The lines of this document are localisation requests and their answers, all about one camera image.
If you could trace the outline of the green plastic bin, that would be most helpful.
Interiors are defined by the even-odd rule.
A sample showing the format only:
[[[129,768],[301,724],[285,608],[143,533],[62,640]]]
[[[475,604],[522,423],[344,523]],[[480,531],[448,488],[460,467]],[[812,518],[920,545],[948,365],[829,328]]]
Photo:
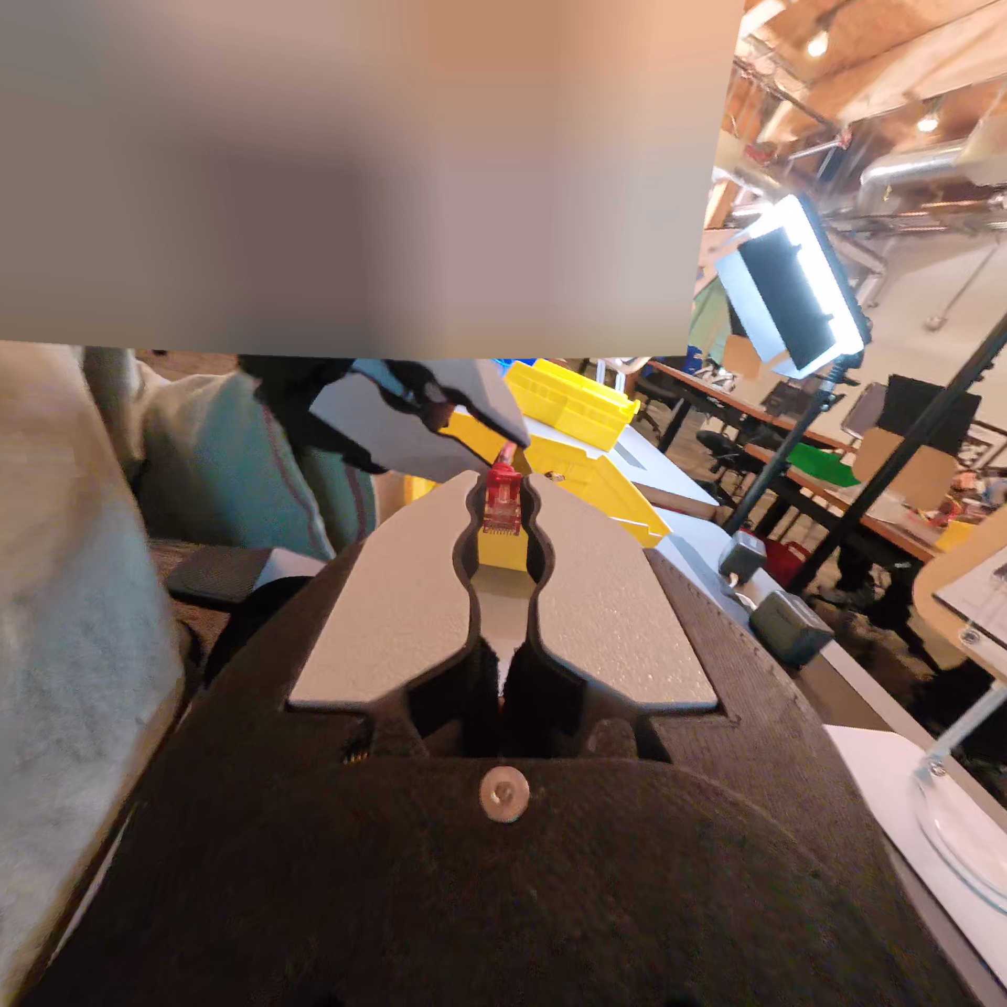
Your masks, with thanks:
[[[848,488],[860,483],[852,467],[842,460],[840,454],[824,451],[809,444],[797,444],[788,454],[787,461],[792,468],[820,483],[838,488]]]

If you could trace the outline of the silver ventilation duct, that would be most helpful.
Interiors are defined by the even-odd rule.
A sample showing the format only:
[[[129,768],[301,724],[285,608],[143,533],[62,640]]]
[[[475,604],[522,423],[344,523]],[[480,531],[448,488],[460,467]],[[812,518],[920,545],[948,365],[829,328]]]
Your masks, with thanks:
[[[966,181],[993,187],[1006,181],[1006,142],[966,138],[876,159],[861,174],[854,208],[862,214],[877,212],[885,192],[923,183]]]

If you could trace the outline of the person's pale sweater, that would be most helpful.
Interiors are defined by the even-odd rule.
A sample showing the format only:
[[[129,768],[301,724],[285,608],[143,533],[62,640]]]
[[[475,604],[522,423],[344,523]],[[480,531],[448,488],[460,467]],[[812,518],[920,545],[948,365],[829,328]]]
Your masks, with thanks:
[[[1,970],[17,1002],[179,710],[176,624],[84,375],[2,341]]]

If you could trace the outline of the wooden office table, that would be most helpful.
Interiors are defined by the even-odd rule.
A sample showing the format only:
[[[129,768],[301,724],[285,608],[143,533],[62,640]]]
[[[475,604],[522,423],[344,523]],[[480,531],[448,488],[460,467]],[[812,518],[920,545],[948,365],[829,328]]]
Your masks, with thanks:
[[[796,426],[794,419],[774,417],[762,407],[669,367],[661,359],[648,359],[645,369],[648,373],[636,378],[636,392],[645,396],[648,405],[661,401],[672,411],[672,418],[660,437],[661,452],[668,452],[692,412],[720,420],[725,427],[745,436],[753,435],[762,426],[778,432],[789,432]]]
[[[756,534],[774,535],[790,510],[821,528],[833,527],[899,443],[898,437],[885,431],[871,431],[871,437],[875,444],[869,446],[864,461],[856,453],[830,451],[840,454],[852,467],[860,480],[856,486],[838,488],[820,483],[787,462],[783,472],[770,484],[774,499],[756,523]],[[860,518],[861,528],[914,560],[921,563],[932,560],[941,554],[936,550],[940,533],[948,522],[956,519],[950,494],[962,473],[959,460],[946,452],[929,446],[917,449],[888,489],[865,511]]]

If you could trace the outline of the small grey power box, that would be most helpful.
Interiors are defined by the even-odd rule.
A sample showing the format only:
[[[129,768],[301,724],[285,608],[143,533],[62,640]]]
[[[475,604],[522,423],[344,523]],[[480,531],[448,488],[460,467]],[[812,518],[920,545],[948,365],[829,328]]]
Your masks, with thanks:
[[[717,572],[732,586],[749,583],[766,565],[764,542],[749,531],[738,530],[720,555]]]

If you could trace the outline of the grey desk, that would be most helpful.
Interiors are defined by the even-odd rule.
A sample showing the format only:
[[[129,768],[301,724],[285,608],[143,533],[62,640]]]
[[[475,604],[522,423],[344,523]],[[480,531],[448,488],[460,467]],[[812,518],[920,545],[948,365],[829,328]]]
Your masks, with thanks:
[[[659,553],[722,605],[725,600],[714,577],[726,535],[711,522],[680,513],[665,511],[663,518],[672,532],[659,544]],[[473,585],[483,610],[485,637],[497,653],[498,683],[502,685],[512,656],[521,644],[534,584],[524,573],[489,567],[479,570]],[[849,648],[824,648],[799,671],[796,683],[824,724],[889,731],[921,749],[929,748],[934,738]],[[998,975],[988,969],[985,959],[945,912],[900,849],[888,838],[883,838],[882,845],[909,902],[971,992],[983,1005],[1005,1005],[1005,988]]]

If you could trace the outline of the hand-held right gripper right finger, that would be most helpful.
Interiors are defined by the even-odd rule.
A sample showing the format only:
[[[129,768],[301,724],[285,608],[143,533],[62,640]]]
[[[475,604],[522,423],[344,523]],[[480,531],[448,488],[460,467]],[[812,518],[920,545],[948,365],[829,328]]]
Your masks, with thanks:
[[[526,478],[542,555],[530,608],[545,658],[635,709],[713,709],[718,697],[652,569],[616,521],[545,475]]]

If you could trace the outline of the instruction sign on white stand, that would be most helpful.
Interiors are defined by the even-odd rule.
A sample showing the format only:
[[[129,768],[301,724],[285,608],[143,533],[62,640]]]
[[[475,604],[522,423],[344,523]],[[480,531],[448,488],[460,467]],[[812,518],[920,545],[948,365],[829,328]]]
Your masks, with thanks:
[[[954,751],[1005,706],[1005,509],[916,579],[918,613],[992,679],[921,749],[892,732],[828,733],[888,840],[962,930],[1005,925],[1005,828],[951,775]]]

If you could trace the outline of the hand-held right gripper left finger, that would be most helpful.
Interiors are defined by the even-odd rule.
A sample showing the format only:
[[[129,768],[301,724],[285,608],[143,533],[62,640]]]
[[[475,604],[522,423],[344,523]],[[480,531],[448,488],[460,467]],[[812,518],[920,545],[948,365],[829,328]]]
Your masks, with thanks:
[[[288,704],[374,712],[472,652],[483,480],[463,472],[399,510],[353,561]]]

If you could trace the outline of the yellow plastic bin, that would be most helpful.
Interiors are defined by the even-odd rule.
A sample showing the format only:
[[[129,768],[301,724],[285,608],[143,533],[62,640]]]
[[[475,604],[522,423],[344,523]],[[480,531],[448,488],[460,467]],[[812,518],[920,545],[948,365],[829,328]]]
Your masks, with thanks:
[[[480,457],[495,461],[503,438],[463,411],[456,410],[446,433],[471,447]],[[533,434],[526,452],[532,472],[561,475],[562,488],[597,508],[645,548],[656,547],[671,533],[641,492],[616,468],[607,456],[590,458],[585,449],[564,444],[551,437]],[[437,485],[430,480],[405,476],[407,505],[426,496]],[[485,534],[477,537],[481,565],[526,572],[528,536]]]
[[[623,392],[549,359],[516,359],[503,381],[524,417],[602,452],[615,447],[640,409]]]

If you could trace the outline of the large grey power box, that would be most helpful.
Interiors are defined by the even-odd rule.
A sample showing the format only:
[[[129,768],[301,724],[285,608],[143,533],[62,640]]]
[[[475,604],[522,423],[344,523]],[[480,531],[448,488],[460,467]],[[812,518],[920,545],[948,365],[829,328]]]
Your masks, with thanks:
[[[793,672],[835,639],[834,630],[805,601],[781,588],[755,606],[749,626],[762,648]]]

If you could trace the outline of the red container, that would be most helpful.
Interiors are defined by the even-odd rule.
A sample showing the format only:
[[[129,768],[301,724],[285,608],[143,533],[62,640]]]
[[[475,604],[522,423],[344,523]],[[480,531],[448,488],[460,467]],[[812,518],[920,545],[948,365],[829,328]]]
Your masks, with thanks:
[[[795,541],[782,542],[764,538],[762,544],[765,552],[764,569],[768,576],[780,588],[788,589],[812,551]]]

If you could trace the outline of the studio light on stand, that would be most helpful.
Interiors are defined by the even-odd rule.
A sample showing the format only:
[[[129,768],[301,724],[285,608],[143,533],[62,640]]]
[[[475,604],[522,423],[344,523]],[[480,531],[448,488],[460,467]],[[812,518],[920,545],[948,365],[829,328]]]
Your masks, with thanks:
[[[747,334],[763,362],[780,355],[784,374],[806,377],[823,366],[830,369],[783,444],[767,460],[755,482],[724,525],[727,534],[740,530],[750,511],[783,472],[788,454],[799,444],[824,402],[847,371],[862,363],[870,344],[870,326],[848,277],[824,231],[820,215],[803,196],[787,195],[739,234],[739,245],[720,259],[717,270]],[[882,495],[917,449],[969,394],[972,385],[1005,347],[1002,318],[950,383],[908,427],[897,446],[881,462],[854,503],[835,523],[802,565],[789,590],[801,595],[815,581],[826,560],[860,526],[860,518]]]

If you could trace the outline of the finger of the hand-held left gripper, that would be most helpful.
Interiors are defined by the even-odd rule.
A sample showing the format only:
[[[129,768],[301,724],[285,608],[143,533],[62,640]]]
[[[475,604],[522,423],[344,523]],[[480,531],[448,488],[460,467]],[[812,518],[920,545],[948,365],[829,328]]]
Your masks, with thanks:
[[[415,414],[394,409],[361,373],[327,384],[309,413],[365,450],[378,467],[434,483],[463,472],[483,474],[487,462],[455,438],[431,431]]]
[[[379,384],[397,408],[443,429],[463,408],[506,441],[527,448],[531,435],[517,401],[490,359],[379,359]]]

